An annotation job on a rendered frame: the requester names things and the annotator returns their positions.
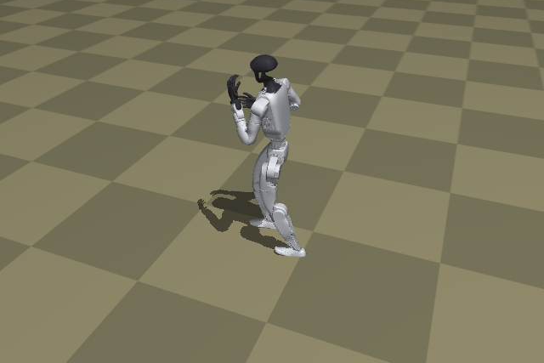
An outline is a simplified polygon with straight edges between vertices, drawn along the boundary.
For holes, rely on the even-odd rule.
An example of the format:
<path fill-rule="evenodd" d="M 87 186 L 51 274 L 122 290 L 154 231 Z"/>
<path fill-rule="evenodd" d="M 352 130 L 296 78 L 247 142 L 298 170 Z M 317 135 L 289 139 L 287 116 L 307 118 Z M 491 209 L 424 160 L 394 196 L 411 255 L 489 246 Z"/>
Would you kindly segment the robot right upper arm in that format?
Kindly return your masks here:
<path fill-rule="evenodd" d="M 276 79 L 276 81 L 281 81 L 286 85 L 290 110 L 292 111 L 298 110 L 301 105 L 301 99 L 298 97 L 298 95 L 296 94 L 292 86 L 290 85 L 289 80 L 287 78 L 281 78 L 281 79 Z"/>

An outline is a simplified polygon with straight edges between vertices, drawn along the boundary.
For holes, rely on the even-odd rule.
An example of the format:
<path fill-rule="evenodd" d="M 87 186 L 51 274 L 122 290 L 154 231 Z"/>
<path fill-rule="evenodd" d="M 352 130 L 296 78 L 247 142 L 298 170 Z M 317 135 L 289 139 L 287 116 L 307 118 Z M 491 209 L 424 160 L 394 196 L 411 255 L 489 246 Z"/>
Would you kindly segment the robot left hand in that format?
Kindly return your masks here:
<path fill-rule="evenodd" d="M 238 77 L 239 75 L 233 75 L 228 81 L 227 81 L 227 87 L 228 87 L 228 93 L 229 93 L 229 96 L 231 98 L 231 101 L 230 103 L 235 103 L 235 108 L 237 110 L 240 110 L 241 109 L 241 100 L 238 99 L 238 93 L 237 93 L 237 90 L 238 90 L 238 87 L 240 86 L 241 82 L 239 81 L 237 83 L 237 85 L 235 86 L 235 79 Z"/>

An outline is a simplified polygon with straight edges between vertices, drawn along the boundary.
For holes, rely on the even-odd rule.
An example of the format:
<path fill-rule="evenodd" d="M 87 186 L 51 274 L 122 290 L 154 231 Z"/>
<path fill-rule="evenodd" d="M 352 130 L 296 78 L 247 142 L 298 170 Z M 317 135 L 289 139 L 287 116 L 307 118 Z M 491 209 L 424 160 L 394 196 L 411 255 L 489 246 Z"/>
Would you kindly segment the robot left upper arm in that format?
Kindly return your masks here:
<path fill-rule="evenodd" d="M 252 145 L 257 140 L 258 131 L 268 109 L 269 101 L 264 98 L 260 98 L 252 104 L 250 109 L 251 115 L 247 126 L 248 132 L 246 133 L 249 141 L 246 145 Z"/>

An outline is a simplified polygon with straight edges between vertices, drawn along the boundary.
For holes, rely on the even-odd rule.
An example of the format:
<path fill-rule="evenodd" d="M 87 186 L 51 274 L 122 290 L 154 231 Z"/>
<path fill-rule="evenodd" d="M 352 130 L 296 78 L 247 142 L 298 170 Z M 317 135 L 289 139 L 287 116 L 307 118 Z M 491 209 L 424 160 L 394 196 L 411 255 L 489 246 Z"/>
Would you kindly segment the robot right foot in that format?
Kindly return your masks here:
<path fill-rule="evenodd" d="M 273 222 L 272 221 L 271 221 L 271 223 L 266 222 L 265 218 L 252 218 L 252 219 L 250 219 L 250 224 L 253 225 L 253 226 L 261 227 L 261 228 L 264 227 L 264 228 L 271 228 L 271 229 L 276 230 L 276 227 L 274 226 Z"/>

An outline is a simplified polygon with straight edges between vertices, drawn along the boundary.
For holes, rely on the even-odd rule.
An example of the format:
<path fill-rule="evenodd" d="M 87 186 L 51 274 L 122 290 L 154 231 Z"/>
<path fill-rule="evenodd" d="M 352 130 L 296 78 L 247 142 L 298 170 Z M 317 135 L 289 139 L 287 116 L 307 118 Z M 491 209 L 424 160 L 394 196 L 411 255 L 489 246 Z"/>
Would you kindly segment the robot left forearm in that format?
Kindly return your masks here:
<path fill-rule="evenodd" d="M 242 108 L 243 108 L 242 104 L 241 104 L 240 110 L 237 110 L 235 108 L 235 103 L 232 103 L 230 106 L 230 109 L 233 112 L 235 124 L 237 126 L 236 130 L 237 130 L 238 136 L 243 144 L 247 144 L 249 141 L 248 135 L 246 133 L 246 131 L 248 131 L 248 127 L 247 127 L 248 125 L 247 125 L 247 121 L 244 116 L 244 112 Z"/>

